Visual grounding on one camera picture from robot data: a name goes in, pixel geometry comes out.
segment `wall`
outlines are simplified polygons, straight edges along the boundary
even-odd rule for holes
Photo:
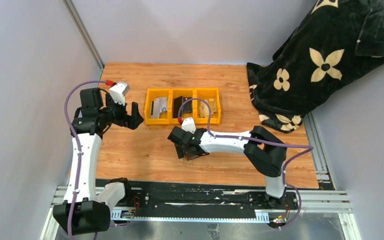
[[[39,239],[70,163],[65,97],[99,74],[61,0],[0,1],[0,240]]]
[[[74,0],[104,62],[268,64],[316,0]]]
[[[314,115],[362,239],[384,239],[384,66],[335,93]]]

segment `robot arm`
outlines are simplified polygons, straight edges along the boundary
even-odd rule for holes
[[[175,126],[168,139],[176,147],[179,158],[192,160],[214,152],[224,152],[245,155],[254,167],[262,173],[266,181],[266,198],[282,201],[285,192],[282,167],[286,159],[285,147],[264,145],[243,139],[243,137],[257,138],[275,143],[283,143],[262,126],[255,126],[251,131],[244,132],[212,132],[215,136],[237,136],[232,138],[211,136],[207,129],[195,127],[194,119],[186,118],[181,128]]]
[[[127,114],[125,95],[129,85],[124,82],[114,84],[109,93],[105,94],[105,105],[99,88],[88,88],[80,91],[81,107],[76,110],[72,122],[81,143],[81,168],[78,167],[78,149],[76,139],[72,138],[71,175],[64,202],[53,207],[53,217],[67,232],[69,209],[74,204],[71,220],[73,235],[96,233],[108,230],[111,221],[111,211],[120,201],[131,200],[131,187],[126,178],[113,179],[104,190],[97,195],[95,175],[98,151],[101,147],[104,133],[112,125],[136,129],[144,119],[139,114],[138,104],[132,102],[131,115]],[[77,192],[73,202],[73,192]]]

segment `black fabric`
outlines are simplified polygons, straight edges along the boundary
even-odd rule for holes
[[[384,0],[318,0],[270,65],[247,64],[251,102],[263,125],[290,133],[383,64]]]

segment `wooden tabletop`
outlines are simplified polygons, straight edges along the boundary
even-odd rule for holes
[[[126,96],[139,104],[144,116],[148,88],[219,88],[221,123],[211,125],[217,132],[244,132],[260,125],[252,106],[244,65],[162,64],[109,62],[102,80],[123,81],[130,85]],[[141,181],[206,183],[264,186],[264,176],[243,155],[211,153],[192,161],[178,159],[173,143],[167,140],[173,125],[145,125],[136,130],[113,125],[103,136],[96,169],[97,178]],[[301,126],[284,134],[268,128],[287,144],[308,144]],[[302,152],[289,148],[287,157]],[[300,188],[318,188],[311,154],[295,159],[287,167],[286,181]]]

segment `blanket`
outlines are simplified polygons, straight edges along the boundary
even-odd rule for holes
[[[261,124],[291,133],[334,92],[384,64],[384,0],[318,0],[272,58],[246,65],[251,102]]]

